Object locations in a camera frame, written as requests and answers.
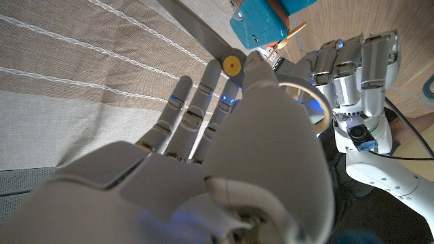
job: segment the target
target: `black cable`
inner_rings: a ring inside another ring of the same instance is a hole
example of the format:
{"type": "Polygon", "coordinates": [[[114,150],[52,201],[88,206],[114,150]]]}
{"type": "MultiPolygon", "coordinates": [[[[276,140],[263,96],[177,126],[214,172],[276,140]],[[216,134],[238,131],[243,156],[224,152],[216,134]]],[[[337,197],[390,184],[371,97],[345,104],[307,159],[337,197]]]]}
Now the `black cable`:
{"type": "Polygon", "coordinates": [[[381,155],[381,154],[378,154],[378,153],[376,153],[376,152],[372,152],[372,151],[369,151],[369,152],[372,153],[373,155],[380,156],[380,157],[385,157],[385,158],[388,158],[388,159],[417,160],[417,161],[430,161],[430,160],[434,160],[434,158],[403,158],[403,157],[392,157],[392,156],[387,156],[387,155],[381,155]]]}
{"type": "Polygon", "coordinates": [[[398,117],[407,125],[407,127],[413,132],[413,134],[418,138],[419,142],[422,144],[422,146],[428,152],[428,155],[431,157],[431,160],[433,160],[434,152],[429,147],[425,139],[419,134],[419,132],[413,127],[413,125],[402,115],[401,111],[399,111],[399,109],[388,98],[385,98],[385,102],[393,110],[393,112],[395,112],[396,115],[398,115],[398,117]]]}

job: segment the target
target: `yellow circular knob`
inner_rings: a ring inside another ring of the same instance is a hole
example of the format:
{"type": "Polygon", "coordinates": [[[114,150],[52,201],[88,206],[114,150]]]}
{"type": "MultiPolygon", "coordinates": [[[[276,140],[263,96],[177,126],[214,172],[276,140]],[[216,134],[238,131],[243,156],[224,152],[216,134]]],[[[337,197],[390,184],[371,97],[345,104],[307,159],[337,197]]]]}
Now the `yellow circular knob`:
{"type": "Polygon", "coordinates": [[[235,76],[241,71],[241,61],[234,55],[227,56],[223,60],[223,71],[229,76],[235,76]]]}

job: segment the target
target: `white robotic hand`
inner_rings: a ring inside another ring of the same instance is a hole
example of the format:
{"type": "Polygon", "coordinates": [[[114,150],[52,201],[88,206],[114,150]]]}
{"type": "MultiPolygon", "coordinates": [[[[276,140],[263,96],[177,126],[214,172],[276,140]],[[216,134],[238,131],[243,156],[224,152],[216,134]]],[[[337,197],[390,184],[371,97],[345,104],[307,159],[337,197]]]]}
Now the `white robotic hand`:
{"type": "Polygon", "coordinates": [[[323,243],[332,183],[307,115],[260,54],[245,63],[243,100],[228,80],[188,160],[220,63],[211,61],[182,116],[182,77],[154,128],[59,169],[0,228],[1,243],[323,243]]]}

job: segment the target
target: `robotic hand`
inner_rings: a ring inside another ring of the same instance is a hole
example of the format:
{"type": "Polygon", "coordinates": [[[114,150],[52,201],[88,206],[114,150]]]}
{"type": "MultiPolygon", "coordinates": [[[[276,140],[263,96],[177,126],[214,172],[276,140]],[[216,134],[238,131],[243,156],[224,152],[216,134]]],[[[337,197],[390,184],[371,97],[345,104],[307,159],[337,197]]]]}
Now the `robotic hand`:
{"type": "Polygon", "coordinates": [[[193,160],[217,60],[168,144],[189,77],[135,145],[109,144],[51,175],[0,229],[1,242],[325,242],[334,201],[313,125],[259,53],[243,69],[243,100],[232,111],[238,87],[229,79],[193,160]]]}
{"type": "MultiPolygon", "coordinates": [[[[391,193],[424,216],[434,234],[434,183],[411,172],[395,159],[373,155],[392,149],[391,130],[384,113],[386,89],[400,66],[396,30],[331,41],[302,58],[292,76],[310,81],[328,99],[334,113],[336,146],[347,154],[347,173],[355,180],[391,193]]],[[[286,92],[307,107],[303,91],[286,92]]]]}

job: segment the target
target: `striped fabric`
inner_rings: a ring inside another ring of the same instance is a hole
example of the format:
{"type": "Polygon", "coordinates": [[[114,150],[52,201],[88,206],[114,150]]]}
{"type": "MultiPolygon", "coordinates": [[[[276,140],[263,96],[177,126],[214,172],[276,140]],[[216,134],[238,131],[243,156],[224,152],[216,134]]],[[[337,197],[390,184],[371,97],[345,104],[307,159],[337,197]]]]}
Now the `striped fabric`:
{"type": "MultiPolygon", "coordinates": [[[[0,30],[0,170],[57,166],[107,142],[133,142],[151,128],[179,77],[193,79],[193,97],[213,58],[136,0],[5,0],[0,30]],[[139,111],[146,126],[122,108],[139,111]],[[116,133],[100,134],[103,125],[116,133]]],[[[222,74],[205,120],[226,80],[222,74]]]]}

